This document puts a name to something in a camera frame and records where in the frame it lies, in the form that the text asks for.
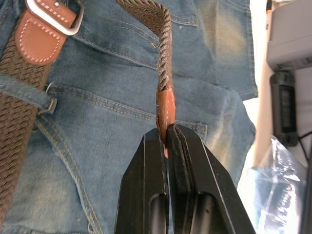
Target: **black clamp jaw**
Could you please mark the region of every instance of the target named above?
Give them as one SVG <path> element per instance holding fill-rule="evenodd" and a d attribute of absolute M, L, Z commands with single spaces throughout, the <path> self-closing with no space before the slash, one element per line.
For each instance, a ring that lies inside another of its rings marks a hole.
<path fill-rule="evenodd" d="M 255 234 L 226 169 L 191 129 L 171 125 L 168 161 L 157 129 L 144 135 L 120 186 L 115 234 Z"/>

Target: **silver metal buckle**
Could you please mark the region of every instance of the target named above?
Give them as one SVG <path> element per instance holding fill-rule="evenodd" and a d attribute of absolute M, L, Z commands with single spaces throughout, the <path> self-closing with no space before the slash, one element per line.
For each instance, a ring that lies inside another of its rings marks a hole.
<path fill-rule="evenodd" d="M 54 28 L 56 28 L 57 30 L 59 30 L 61 33 L 65 35 L 68 35 L 68 36 L 75 35 L 81 26 L 83 13 L 84 13 L 84 6 L 80 0 L 78 0 L 78 4 L 80 6 L 79 16 L 76 19 L 74 27 L 72 28 L 67 28 L 63 26 L 62 24 L 60 24 L 59 22 L 57 22 L 54 18 L 52 18 L 49 14 L 47 14 L 44 10 L 42 10 L 36 4 L 36 0 L 26 0 L 26 3 L 28 5 L 29 10 L 31 10 L 33 14 L 35 14 L 36 16 L 38 16 L 39 18 L 41 18 L 42 20 L 47 22 L 49 25 L 53 26 Z"/>

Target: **plastic bag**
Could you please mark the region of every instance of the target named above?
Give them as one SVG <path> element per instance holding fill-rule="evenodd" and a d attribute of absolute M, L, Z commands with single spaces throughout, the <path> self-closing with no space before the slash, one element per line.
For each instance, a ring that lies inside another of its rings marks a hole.
<path fill-rule="evenodd" d="M 298 234 L 307 168 L 275 137 L 271 141 L 269 157 L 248 170 L 240 195 L 258 234 Z"/>

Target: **belt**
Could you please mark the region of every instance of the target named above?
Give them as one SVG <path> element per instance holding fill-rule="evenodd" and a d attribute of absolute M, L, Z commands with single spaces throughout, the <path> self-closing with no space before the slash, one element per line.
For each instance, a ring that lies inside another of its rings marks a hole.
<path fill-rule="evenodd" d="M 78 32 L 84 7 L 79 0 L 80 13 L 76 16 L 59 0 L 25 2 L 27 8 L 2 55 L 0 74 L 10 75 L 42 90 L 66 37 Z M 117 2 L 159 36 L 156 124 L 165 143 L 168 126 L 175 121 L 169 10 L 152 0 Z M 37 114 L 38 109 L 33 104 L 0 92 L 0 226 L 18 182 Z"/>

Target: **jeans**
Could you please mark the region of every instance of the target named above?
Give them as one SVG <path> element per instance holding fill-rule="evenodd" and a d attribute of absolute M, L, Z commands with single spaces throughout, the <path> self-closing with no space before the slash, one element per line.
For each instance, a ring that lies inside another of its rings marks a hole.
<path fill-rule="evenodd" d="M 257 96 L 248 0 L 159 2 L 172 16 L 176 122 L 237 184 L 255 135 L 242 102 Z M 2 234 L 113 234 L 121 177 L 156 127 L 157 37 L 113 0 L 85 5 L 49 73 L 57 105 L 37 117 Z M 0 54 L 24 7 L 0 0 Z"/>

